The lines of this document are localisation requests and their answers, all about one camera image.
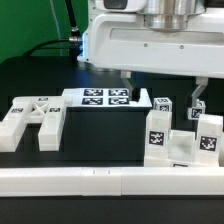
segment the white cube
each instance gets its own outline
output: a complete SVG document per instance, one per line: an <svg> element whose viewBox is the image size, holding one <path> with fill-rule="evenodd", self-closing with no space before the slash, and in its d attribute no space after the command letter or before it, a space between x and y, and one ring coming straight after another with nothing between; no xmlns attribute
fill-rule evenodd
<svg viewBox="0 0 224 224"><path fill-rule="evenodd" d="M154 110L172 111L172 101L168 97L154 98Z"/></svg>

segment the white platform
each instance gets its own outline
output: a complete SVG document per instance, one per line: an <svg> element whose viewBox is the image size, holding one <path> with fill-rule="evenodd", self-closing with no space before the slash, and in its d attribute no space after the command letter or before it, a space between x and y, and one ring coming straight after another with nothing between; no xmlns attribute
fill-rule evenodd
<svg viewBox="0 0 224 224"><path fill-rule="evenodd" d="M224 195L224 168L0 169L0 197Z"/></svg>

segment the black table surface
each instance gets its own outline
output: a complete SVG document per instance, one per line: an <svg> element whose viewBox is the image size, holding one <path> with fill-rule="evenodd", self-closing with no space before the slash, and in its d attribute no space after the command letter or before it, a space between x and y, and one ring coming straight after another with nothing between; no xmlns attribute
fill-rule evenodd
<svg viewBox="0 0 224 224"><path fill-rule="evenodd" d="M1 119L12 105L12 99L18 96L60 96L65 88L124 87L118 72L80 69L68 57L10 58L0 65L0 77ZM196 123L186 118L186 97L195 88L194 78L134 73L134 80L138 87L147 88L151 99L169 97L173 101L173 129L195 129ZM209 87L201 96L201 99L206 101L207 113L223 115L224 104L220 103L223 86L222 80L210 80ZM71 111L70 116L79 119L80 114L85 117L85 122L79 123L81 127L93 120L99 120L97 112ZM111 120L108 125L121 125L123 132L128 133L125 138L128 138L130 133L137 133L138 141L135 144L140 144L140 148L144 147L141 145L144 137L141 136L144 134L145 111L107 111L103 119L105 120L102 120L101 124L94 123L96 129L98 125L103 125L106 119ZM72 124L69 128L77 138L82 137ZM36 137L38 130L38 125L28 125L16 152L0 154L0 167L142 166L141 150L140 153L129 155L128 159L125 157L125 151L122 155L116 155L121 156L121 161L116 161L115 157L113 161L108 161L107 158L104 160L103 157L91 160L80 153L72 154L74 157L68 159L71 147L66 149L65 145L68 143L64 143L70 141L73 144L71 138L63 140L58 153L40 153ZM0 223L224 223L223 199L223 196L184 195L1 198Z"/></svg>

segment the black and white tag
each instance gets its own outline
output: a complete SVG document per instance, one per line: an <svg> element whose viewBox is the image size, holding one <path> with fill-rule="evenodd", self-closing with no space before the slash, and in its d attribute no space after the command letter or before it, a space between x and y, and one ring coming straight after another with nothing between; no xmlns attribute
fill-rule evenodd
<svg viewBox="0 0 224 224"><path fill-rule="evenodd" d="M61 108L50 108L49 112L60 112Z"/></svg>
<svg viewBox="0 0 224 224"><path fill-rule="evenodd" d="M157 99L159 103L168 103L167 99Z"/></svg>
<svg viewBox="0 0 224 224"><path fill-rule="evenodd" d="M85 89L84 96L103 96L102 89Z"/></svg>
<svg viewBox="0 0 224 224"><path fill-rule="evenodd" d="M109 105L129 105L128 98L109 98Z"/></svg>
<svg viewBox="0 0 224 224"><path fill-rule="evenodd" d="M128 90L111 89L109 90L109 96L128 96Z"/></svg>
<svg viewBox="0 0 224 224"><path fill-rule="evenodd" d="M200 114L203 113L203 110L200 108L192 108L191 117L192 118L199 118Z"/></svg>
<svg viewBox="0 0 224 224"><path fill-rule="evenodd" d="M103 105L103 98L83 98L82 105Z"/></svg>
<svg viewBox="0 0 224 224"><path fill-rule="evenodd" d="M173 167L188 167L188 165L183 165L183 164L173 164Z"/></svg>
<svg viewBox="0 0 224 224"><path fill-rule="evenodd" d="M216 151L217 138L201 136L200 149L210 152Z"/></svg>
<svg viewBox="0 0 224 224"><path fill-rule="evenodd" d="M11 113L22 113L22 112L23 112L23 108L14 108L11 111Z"/></svg>
<svg viewBox="0 0 224 224"><path fill-rule="evenodd" d="M38 101L48 101L48 98L47 97L40 97L39 99L38 99Z"/></svg>
<svg viewBox="0 0 224 224"><path fill-rule="evenodd" d="M159 106L159 110L160 111L169 111L170 107L169 107L169 105L162 105L162 106Z"/></svg>
<svg viewBox="0 0 224 224"><path fill-rule="evenodd" d="M149 132L149 144L152 145L164 145L164 133L163 132L156 132L156 131L150 131Z"/></svg>

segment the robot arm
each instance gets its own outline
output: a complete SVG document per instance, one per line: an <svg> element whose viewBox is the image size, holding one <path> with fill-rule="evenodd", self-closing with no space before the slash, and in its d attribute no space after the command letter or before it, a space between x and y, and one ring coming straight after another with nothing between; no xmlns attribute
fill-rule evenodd
<svg viewBox="0 0 224 224"><path fill-rule="evenodd" d="M204 0L89 0L89 21L80 61L121 71L224 78L224 9L205 9Z"/></svg>

